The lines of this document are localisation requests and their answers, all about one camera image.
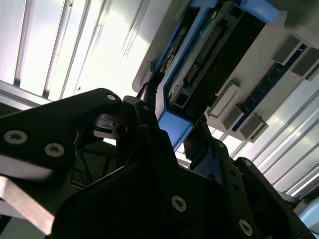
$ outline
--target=metal bolt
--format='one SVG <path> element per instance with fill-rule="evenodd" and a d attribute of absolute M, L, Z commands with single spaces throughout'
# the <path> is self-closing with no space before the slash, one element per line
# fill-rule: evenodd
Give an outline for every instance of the metal bolt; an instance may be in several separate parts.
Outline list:
<path fill-rule="evenodd" d="M 142 106 L 142 108 L 143 108 L 144 110 L 147 110 L 147 111 L 150 110 L 147 106 Z"/>
<path fill-rule="evenodd" d="M 171 203 L 172 203 L 173 207 L 176 210 L 178 210 L 179 212 L 183 213 L 186 211 L 187 204 L 182 197 L 180 197 L 178 195 L 172 196 Z"/>
<path fill-rule="evenodd" d="M 64 147 L 59 143 L 50 143 L 44 148 L 45 153 L 51 157 L 61 157 L 64 154 Z"/>
<path fill-rule="evenodd" d="M 108 95 L 108 98 L 109 98 L 111 101 L 116 100 L 116 98 L 115 98 L 114 96 L 112 96 L 112 95 Z"/>
<path fill-rule="evenodd" d="M 217 141 L 218 145 L 221 146 L 222 148 L 224 147 L 224 144 L 220 141 Z"/>
<path fill-rule="evenodd" d="M 20 130 L 10 130 L 3 135 L 5 142 L 9 144 L 22 144 L 28 139 L 28 135 Z"/>
<path fill-rule="evenodd" d="M 244 163 L 245 163 L 248 167 L 251 167 L 251 162 L 249 162 L 248 160 L 244 160 Z"/>
<path fill-rule="evenodd" d="M 249 225 L 248 222 L 246 222 L 244 219 L 240 219 L 239 222 L 240 229 L 246 234 L 247 236 L 251 237 L 253 235 L 253 229 Z"/>

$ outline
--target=white metal panel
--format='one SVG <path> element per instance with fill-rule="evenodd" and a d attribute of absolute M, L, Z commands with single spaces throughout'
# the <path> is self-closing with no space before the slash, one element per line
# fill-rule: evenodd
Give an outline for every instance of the white metal panel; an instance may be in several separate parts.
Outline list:
<path fill-rule="evenodd" d="M 62 13 L 63 0 L 31 0 L 26 19 L 25 57 L 21 62 L 20 87 L 42 95 Z"/>
<path fill-rule="evenodd" d="M 140 3 L 141 0 L 112 2 L 96 47 L 83 66 L 77 92 L 103 87 L 115 91 L 121 98 L 135 94 L 131 84 L 121 79 L 120 62 L 122 48 Z"/>
<path fill-rule="evenodd" d="M 110 0 L 95 0 L 90 2 L 78 46 L 73 61 L 70 64 L 69 74 L 66 76 L 67 79 L 65 79 L 64 88 L 60 93 L 52 87 L 50 89 L 52 91 L 52 94 L 49 95 L 50 99 L 57 100 L 74 94 L 83 65 L 87 56 L 92 54 L 110 5 Z"/>
<path fill-rule="evenodd" d="M 72 6 L 64 5 L 64 16 L 60 21 L 60 31 L 56 39 L 56 51 L 53 52 L 51 68 L 47 76 L 45 90 L 49 99 L 60 99 L 64 82 L 68 76 L 70 64 L 76 51 L 78 36 L 81 33 L 82 22 L 89 8 L 88 0 L 73 0 Z"/>
<path fill-rule="evenodd" d="M 24 2 L 0 1 L 0 80 L 11 84 L 19 49 Z"/>

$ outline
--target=silver screw head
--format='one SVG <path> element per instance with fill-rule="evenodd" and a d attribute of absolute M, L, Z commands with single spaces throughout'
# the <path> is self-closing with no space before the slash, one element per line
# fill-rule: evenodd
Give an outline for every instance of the silver screw head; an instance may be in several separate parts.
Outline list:
<path fill-rule="evenodd" d="M 212 19 L 212 20 L 215 19 L 216 16 L 217 16 L 217 11 L 215 11 L 215 12 L 213 13 L 213 15 L 211 16 L 211 19 Z"/>
<path fill-rule="evenodd" d="M 240 229 L 246 234 L 247 236 L 251 237 L 253 235 L 253 229 L 249 225 L 248 222 L 246 222 L 244 219 L 240 219 L 239 222 Z"/>
<path fill-rule="evenodd" d="M 179 212 L 183 213 L 186 211 L 187 204 L 181 196 L 178 196 L 178 195 L 172 196 L 171 203 L 173 207 Z"/>
<path fill-rule="evenodd" d="M 28 139 L 28 135 L 21 130 L 10 130 L 3 135 L 5 142 L 9 144 L 22 144 Z"/>
<path fill-rule="evenodd" d="M 249 162 L 248 160 L 244 160 L 244 163 L 245 163 L 248 167 L 251 167 L 251 162 Z"/>
<path fill-rule="evenodd" d="M 64 154 L 64 147 L 59 143 L 50 143 L 44 148 L 48 156 L 58 158 Z"/>
<path fill-rule="evenodd" d="M 116 100 L 115 96 L 112 96 L 112 95 L 108 95 L 108 98 L 109 98 L 111 101 Z"/>

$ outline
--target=blue plastic handle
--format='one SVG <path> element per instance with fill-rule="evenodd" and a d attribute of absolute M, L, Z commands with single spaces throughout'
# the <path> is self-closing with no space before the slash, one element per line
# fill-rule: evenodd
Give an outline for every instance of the blue plastic handle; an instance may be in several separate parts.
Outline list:
<path fill-rule="evenodd" d="M 259 18 L 264 23 L 273 22 L 278 10 L 266 0 L 242 0 L 240 8 Z"/>

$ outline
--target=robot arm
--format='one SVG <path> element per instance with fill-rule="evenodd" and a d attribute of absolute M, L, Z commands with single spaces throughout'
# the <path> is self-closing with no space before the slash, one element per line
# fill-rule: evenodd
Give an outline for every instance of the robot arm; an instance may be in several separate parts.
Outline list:
<path fill-rule="evenodd" d="M 1 213 L 64 238 L 314 238 L 258 169 L 207 136 L 179 167 L 152 107 L 105 89 L 0 118 Z M 116 170 L 74 192 L 80 148 L 117 140 Z"/>

